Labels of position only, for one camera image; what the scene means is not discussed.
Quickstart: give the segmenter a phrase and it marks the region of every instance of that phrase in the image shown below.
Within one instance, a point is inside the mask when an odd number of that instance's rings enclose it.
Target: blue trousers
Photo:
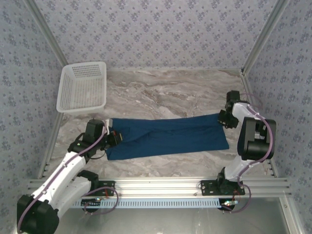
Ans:
[[[123,141],[106,150],[108,160],[156,155],[226,150],[218,114],[178,119],[114,118],[110,130],[122,134]]]

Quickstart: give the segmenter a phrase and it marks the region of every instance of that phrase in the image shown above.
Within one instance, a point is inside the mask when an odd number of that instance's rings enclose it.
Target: perforated basket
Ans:
[[[82,62],[63,67],[57,111],[72,115],[103,111],[106,103],[105,62]]]

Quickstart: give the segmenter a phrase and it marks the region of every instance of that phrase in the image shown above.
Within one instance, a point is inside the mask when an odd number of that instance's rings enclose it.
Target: laundry basket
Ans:
[[[57,111],[80,115],[103,111],[106,103],[105,62],[82,62],[63,67]]]

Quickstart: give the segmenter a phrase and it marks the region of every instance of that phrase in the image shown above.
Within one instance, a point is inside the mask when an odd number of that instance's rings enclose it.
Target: marble floor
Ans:
[[[107,103],[102,113],[64,115],[49,171],[61,162],[71,142],[85,131],[91,118],[167,119],[218,113],[224,108],[226,93],[244,93],[240,76],[233,71],[170,70],[170,71],[110,71],[107,72]],[[236,155],[240,128],[225,129],[229,150],[166,156],[152,156],[120,161],[108,161],[104,156],[91,160],[86,170],[100,177],[216,176]],[[250,175],[269,175],[262,163]]]

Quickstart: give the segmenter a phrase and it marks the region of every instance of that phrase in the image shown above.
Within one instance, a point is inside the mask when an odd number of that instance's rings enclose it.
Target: wall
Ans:
[[[22,0],[0,9],[0,233],[10,233],[56,117],[61,67]]]
[[[307,233],[312,233],[312,2],[291,0],[248,74],[265,116],[276,120],[281,176],[292,179]]]
[[[275,0],[37,0],[69,63],[242,67]]]

